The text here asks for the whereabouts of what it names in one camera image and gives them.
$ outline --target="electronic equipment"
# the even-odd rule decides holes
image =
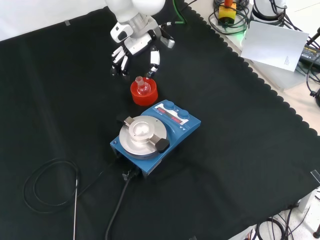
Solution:
[[[224,5],[219,6],[218,19],[220,24],[234,24],[236,20],[236,11],[233,9],[237,8],[237,4],[233,3],[233,0],[225,0]]]
[[[111,143],[148,176],[179,143],[196,130],[201,121],[173,102],[164,100],[140,116],[122,119],[123,126]]]
[[[309,45],[305,45],[300,57],[300,62],[310,66],[313,61],[320,55],[320,50]],[[320,59],[313,63],[313,67],[320,70]]]

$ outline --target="metal rod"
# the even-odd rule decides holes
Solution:
[[[78,179],[75,180],[74,197],[74,222],[73,222],[73,240],[76,240],[76,213],[77,213]]]

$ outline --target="black cable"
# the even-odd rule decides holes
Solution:
[[[294,30],[297,30],[297,31],[300,31],[300,32],[303,32],[300,28],[296,27],[292,21],[290,20],[289,16],[286,14],[284,16],[284,21],[287,22],[288,24],[290,24]],[[313,47],[315,47],[316,49],[320,49],[320,45],[316,42],[316,41],[313,41],[313,42],[310,42],[309,40],[306,41],[308,44],[311,44]]]
[[[198,0],[193,0],[192,2],[188,3],[185,7],[183,7],[180,12],[182,13],[187,7],[189,7],[191,4],[195,3]]]
[[[301,73],[301,72],[299,72],[299,71],[297,71],[297,72],[300,73],[300,74],[302,74],[302,75],[304,75],[304,76],[306,76],[307,72],[306,72],[301,66],[299,66],[299,64],[297,65],[297,67],[300,68],[300,70],[301,70],[304,74]],[[311,72],[311,73],[312,73],[313,76],[316,77],[317,79],[313,78],[313,77],[310,76],[310,75],[309,75],[309,78],[311,78],[311,79],[312,79],[313,81],[315,81],[315,82],[320,83],[320,79],[319,79],[313,72]]]
[[[285,228],[285,235],[286,236],[289,236],[288,234],[288,228],[289,228],[289,223],[290,223],[290,217],[291,217],[291,213],[292,213],[292,209],[290,209],[290,211],[289,211],[289,214],[288,214],[288,217],[287,217],[287,219],[286,219],[286,228]]]
[[[121,196],[120,196],[120,198],[119,198],[119,201],[118,201],[118,203],[117,203],[117,205],[116,205],[116,208],[115,208],[115,210],[114,210],[114,213],[113,213],[113,215],[112,215],[112,217],[111,217],[111,220],[110,220],[110,222],[109,222],[109,224],[108,224],[108,227],[107,227],[107,229],[106,229],[106,231],[105,231],[105,237],[104,237],[105,240],[108,240],[109,231],[110,231],[111,226],[112,226],[112,223],[114,222],[114,219],[115,219],[115,217],[116,217],[116,215],[117,215],[117,213],[118,213],[118,210],[119,210],[119,208],[120,208],[121,202],[122,202],[122,200],[123,200],[123,198],[124,198],[125,192],[126,192],[126,190],[127,190],[127,187],[128,187],[128,184],[130,183],[130,181],[131,181],[131,178],[129,178],[129,179],[126,181],[126,183],[125,183],[125,185],[124,185],[124,187],[123,187],[123,190],[122,190]]]
[[[136,168],[134,171],[129,171],[127,175],[122,175],[122,176],[124,176],[125,185],[124,185],[124,187],[123,187],[122,193],[121,193],[121,195],[120,195],[120,198],[119,198],[119,200],[118,200],[118,203],[117,203],[117,205],[116,205],[116,208],[115,208],[115,210],[114,210],[114,212],[113,212],[113,215],[112,215],[112,217],[111,217],[111,219],[110,219],[110,221],[109,221],[108,227],[106,228],[104,240],[108,240],[108,239],[109,239],[110,229],[111,229],[112,224],[113,224],[113,222],[114,222],[114,220],[115,220],[115,217],[117,216],[117,213],[118,213],[118,211],[119,211],[121,202],[122,202],[122,200],[123,200],[123,198],[124,198],[124,195],[125,195],[125,193],[126,193],[126,190],[127,190],[127,188],[128,188],[128,185],[129,185],[131,179],[132,179],[133,177],[136,177],[139,173],[140,173],[139,168]]]
[[[286,15],[286,9],[283,10],[283,12],[281,13],[277,13],[275,16],[267,16],[264,15],[262,12],[259,11],[258,7],[257,7],[257,3],[256,0],[253,0],[253,8],[252,8],[252,12],[255,13],[255,15],[261,19],[261,20],[265,20],[265,21],[276,21],[276,20],[281,20],[284,18],[284,16]]]
[[[313,76],[316,78],[316,82],[320,83],[320,78],[315,74],[314,71],[310,70],[310,72],[313,74]]]
[[[223,5],[224,1],[217,1],[215,0],[215,4],[214,4],[214,8],[213,8],[213,13],[210,14],[209,18],[208,18],[208,21],[211,25],[211,27],[218,33],[220,34],[223,34],[223,35],[235,35],[235,34],[240,34],[240,33],[244,33],[247,29],[247,27],[245,27],[248,23],[249,23],[249,8],[247,7],[249,3],[247,3],[247,1],[245,2],[245,4],[242,4],[240,3],[239,1],[233,1],[233,3],[236,3],[237,4],[237,8],[233,8],[233,7],[230,7],[230,6],[225,6]],[[217,16],[217,12],[219,11],[219,7],[222,6],[222,7],[225,7],[226,9],[232,9],[234,10],[238,15],[240,15],[242,18],[236,22],[236,23],[227,23],[227,22],[222,22],[218,16]],[[210,18],[212,17],[212,15],[215,16],[216,20],[218,23],[222,24],[222,27],[224,29],[226,28],[243,28],[242,30],[240,31],[234,31],[234,32],[226,32],[226,31],[221,31],[218,27],[216,27],[210,20]]]
[[[257,237],[257,235],[258,235],[258,230],[259,230],[259,224],[257,224],[256,227],[255,227],[255,233],[254,233],[254,235],[253,235],[252,240],[255,240],[255,239],[256,239],[256,237]]]
[[[77,184],[77,188],[79,187],[79,183],[80,183],[80,170],[79,167],[77,166],[77,164],[75,162],[73,162],[72,160],[65,160],[66,158],[61,157],[61,158],[54,158],[50,161],[45,162],[44,164],[42,164],[40,167],[38,167],[37,169],[35,169],[30,176],[28,176],[28,178],[25,180],[24,184],[23,184],[23,189],[22,189],[22,197],[23,197],[23,201],[25,203],[25,205],[32,210],[35,213],[38,214],[54,214],[57,213],[67,207],[69,207],[70,205],[72,205],[74,203],[74,199],[75,199],[75,194],[76,194],[76,189],[74,189],[72,195],[64,202],[62,203],[58,203],[58,204],[54,204],[54,203],[49,203],[49,202],[45,202],[44,200],[42,200],[39,197],[39,194],[37,192],[37,183],[40,179],[40,177],[47,172],[50,168],[55,167],[56,165],[67,165],[69,167],[71,167],[71,169],[74,170],[75,172],[75,180],[74,183],[76,185],[76,180],[78,182]],[[94,183],[96,183],[96,181],[100,178],[100,176],[104,173],[105,170],[103,170],[102,172],[100,172],[100,174],[96,177],[96,179],[90,183],[89,185],[87,185],[81,192],[78,193],[77,198],[79,198],[89,187],[91,187]],[[32,184],[32,189],[33,189],[33,196],[38,200],[39,203],[41,203],[42,205],[45,206],[45,208],[49,209],[49,210],[41,210],[41,209],[37,209],[35,207],[33,207],[31,205],[31,203],[28,201],[27,196],[26,196],[26,188],[27,188],[27,184],[31,181],[31,179],[35,178],[33,184]]]
[[[279,227],[279,229],[280,229],[280,231],[281,231],[281,239],[280,239],[280,240],[285,240],[285,237],[286,237],[285,230],[284,230],[282,224],[281,224],[278,220],[275,220],[275,219],[269,217],[269,218],[266,220],[266,222],[274,222],[274,223]],[[260,226],[261,226],[261,224],[262,224],[262,222],[257,224],[256,233],[257,233],[258,238],[259,238],[260,240],[263,240],[263,238],[262,238],[261,235],[260,235]]]
[[[304,215],[304,217],[303,217],[302,221],[300,222],[300,224],[299,224],[298,226],[296,226],[296,227],[295,227],[295,229],[293,229],[293,230],[288,234],[288,236],[289,236],[290,234],[291,234],[291,235],[293,235],[293,232],[294,232],[298,227],[300,227],[300,225],[305,221],[305,218],[306,218],[306,216],[307,216],[307,214],[308,214],[309,210],[310,210],[310,207],[309,207],[308,211],[306,211],[306,213],[305,213],[305,215]]]
[[[272,227],[273,240],[276,240],[275,230],[274,230],[274,216],[271,217],[271,227]]]
[[[287,221],[286,221],[280,214],[278,214],[278,216],[284,221],[285,227],[286,227]]]
[[[309,86],[309,82],[308,82],[309,73],[310,73],[313,65],[315,64],[315,62],[316,62],[319,58],[320,58],[320,55],[317,56],[317,57],[312,61],[312,63],[310,64],[310,66],[309,66],[309,68],[308,68],[308,71],[306,72],[306,75],[305,75],[306,85],[307,85],[307,87],[308,87],[308,89],[309,89],[309,91],[310,91],[310,96],[312,96],[312,97],[315,97],[315,96],[317,95],[317,93],[316,93],[315,91],[312,91],[311,88],[310,88],[310,86]]]

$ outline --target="power cord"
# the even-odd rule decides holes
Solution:
[[[298,227],[300,227],[300,226],[301,226],[301,224],[305,221],[306,216],[307,216],[307,214],[308,214],[309,210],[310,210],[310,207],[308,208],[308,211],[306,211],[306,213],[305,213],[305,215],[304,215],[304,217],[303,217],[302,221],[299,223],[299,225],[298,225],[298,226],[296,226],[296,227],[295,227],[295,229],[293,229],[292,231],[290,231],[290,233],[288,234],[288,236],[290,236],[290,235],[291,235],[291,236],[293,237],[293,232],[294,232]]]
[[[75,173],[75,182],[76,182],[76,187],[72,193],[72,195],[64,202],[62,203],[49,203],[46,202],[44,200],[42,200],[39,197],[39,193],[37,190],[37,183],[39,182],[39,179],[41,178],[41,176],[43,176],[43,174],[45,174],[49,169],[56,167],[57,165],[66,165],[69,166]],[[85,191],[87,191],[93,184],[95,184],[97,182],[97,180],[101,177],[101,175],[105,172],[105,170],[101,171],[99,173],[99,175],[92,181],[92,183],[90,183],[89,185],[87,185],[82,191],[79,192],[79,194],[77,194],[76,196],[76,192],[79,188],[79,183],[80,183],[80,169],[77,166],[77,164],[70,160],[70,159],[66,159],[64,157],[61,158],[54,158],[50,161],[45,162],[44,164],[42,164],[40,167],[38,167],[37,169],[35,169],[30,176],[28,176],[28,178],[25,180],[24,184],[23,184],[23,189],[22,189],[22,197],[23,197],[23,201],[25,203],[25,205],[33,212],[38,213],[38,214],[54,214],[57,212],[60,212],[61,210],[69,207],[70,205],[72,205],[75,202],[75,197],[79,198],[80,196],[82,196]],[[32,187],[32,192],[33,192],[33,196],[35,197],[35,199],[43,206],[45,206],[47,209],[49,210],[42,210],[39,208],[36,208],[34,206],[32,206],[32,204],[30,203],[30,201],[28,200],[27,196],[26,196],[26,189],[27,189],[27,185],[28,183],[33,180],[33,184],[31,185]]]
[[[285,16],[284,16],[284,22],[286,23],[285,24],[285,26],[287,27],[287,28],[289,28],[289,29],[294,29],[294,30],[296,30],[296,31],[299,31],[299,32],[303,32],[300,28],[298,28],[298,27],[296,27],[293,23],[292,23],[292,21],[290,20],[290,18],[289,18],[289,16],[286,14]],[[309,40],[307,40],[307,43],[308,44],[310,44],[311,46],[313,46],[314,48],[316,48],[316,49],[320,49],[320,45],[316,42],[316,41],[313,41],[313,39],[310,37],[310,36],[308,36],[308,39]]]
[[[249,1],[248,0],[237,0],[233,1],[234,4],[236,4],[236,8],[230,7],[230,6],[225,6],[224,1],[222,0],[214,0],[213,1],[213,13],[210,14],[208,21],[211,25],[211,27],[218,33],[223,34],[223,35],[236,35],[240,33],[244,33],[247,29],[247,25],[249,24]],[[228,22],[222,22],[218,16],[217,12],[219,11],[219,7],[225,7],[226,9],[232,9],[236,12],[236,14],[240,15],[242,18],[236,22],[236,23],[228,23]],[[211,17],[214,15],[216,18],[217,22],[219,24],[222,24],[222,27],[224,28],[225,31],[221,31],[218,27],[216,27],[212,22],[211,22]],[[227,32],[227,28],[231,29],[239,29],[242,28],[242,30],[239,31],[233,31],[233,32]]]
[[[310,96],[314,97],[314,98],[319,98],[320,97],[320,90],[318,92],[315,92],[313,90],[311,90],[310,86],[309,86],[309,73],[311,72],[311,69],[312,69],[312,66],[315,64],[315,62],[320,58],[320,55],[318,57],[316,57],[312,63],[310,64],[309,68],[308,68],[308,71],[306,72],[305,74],[305,82],[306,82],[306,85],[310,91]]]
[[[291,217],[291,213],[292,213],[292,208],[289,211],[288,217],[286,219],[286,227],[285,227],[285,235],[287,236],[288,239],[288,230],[289,230],[289,223],[290,223],[290,217]]]
[[[276,5],[276,2],[274,0],[269,0],[269,1],[271,4],[272,11],[274,12],[275,15],[272,15],[272,16],[264,15],[262,12],[259,11],[256,0],[253,0],[253,7],[251,11],[250,20],[253,20],[256,22],[260,22],[259,20],[262,20],[262,21],[270,22],[269,24],[271,25],[283,27],[285,24],[284,20],[285,20],[287,6],[279,7]]]
[[[110,229],[111,229],[112,224],[113,224],[113,222],[115,220],[115,217],[117,216],[117,213],[119,211],[120,205],[122,203],[122,200],[124,198],[124,195],[126,193],[128,185],[129,185],[131,179],[136,177],[136,176],[138,176],[139,173],[140,173],[140,169],[138,167],[136,167],[135,170],[130,170],[127,174],[122,174],[123,179],[125,180],[125,185],[123,187],[123,190],[122,190],[122,193],[121,193],[120,198],[118,200],[118,203],[117,203],[117,205],[115,207],[114,213],[113,213],[113,215],[112,215],[112,217],[111,217],[111,219],[109,221],[108,227],[106,228],[104,240],[110,239],[110,237],[109,237]]]
[[[161,24],[160,27],[163,29],[164,27],[171,26],[171,25],[176,25],[176,24],[184,24],[184,25],[186,25],[188,23],[188,21],[183,16],[182,12],[187,7],[189,7],[191,4],[195,3],[196,1],[198,1],[198,0],[193,0],[192,2],[190,2],[186,6],[184,6],[181,10],[179,10],[178,7],[177,7],[176,0],[172,0],[172,4],[173,4],[174,10],[175,10],[175,16],[173,17],[173,19],[171,21],[166,22],[164,24]]]
[[[297,67],[304,73],[302,73],[302,72],[300,72],[300,71],[298,71],[298,70],[296,70],[299,74],[301,74],[301,75],[303,75],[303,76],[306,76],[306,74],[307,74],[307,72],[298,64],[297,65]],[[315,82],[317,82],[317,83],[320,83],[320,79],[319,79],[319,77],[313,72],[313,71],[310,71],[312,74],[313,74],[313,76],[316,78],[314,78],[314,77],[312,77],[312,76],[309,76],[309,78],[310,79],[312,79],[313,81],[315,81]]]
[[[266,222],[271,222],[271,224],[272,224],[272,232],[273,232],[273,239],[274,239],[274,240],[275,240],[276,238],[275,238],[275,233],[274,233],[274,231],[273,231],[273,223],[275,223],[275,224],[279,227],[279,229],[280,229],[280,231],[281,231],[281,239],[280,239],[280,240],[285,240],[285,237],[286,237],[285,230],[284,230],[282,224],[281,224],[278,220],[273,219],[273,217],[269,217],[269,218],[266,220]],[[256,227],[256,235],[258,236],[258,238],[259,238],[260,240],[263,240],[263,238],[262,238],[261,235],[260,235],[260,226],[261,226],[262,223],[263,223],[263,222],[258,223],[258,224],[257,224],[257,227]]]
[[[278,216],[284,221],[285,225],[283,224],[283,226],[284,227],[288,226],[288,229],[289,229],[290,233],[292,233],[290,226],[287,225],[287,221],[280,214],[278,214]]]

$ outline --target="green cable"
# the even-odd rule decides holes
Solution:
[[[177,9],[176,0],[172,0],[172,3],[173,3],[174,10],[175,10],[176,14],[180,18],[180,20],[182,20],[182,21],[176,21],[175,24],[186,24],[187,23],[186,20],[184,19],[184,17],[180,14],[179,10]]]

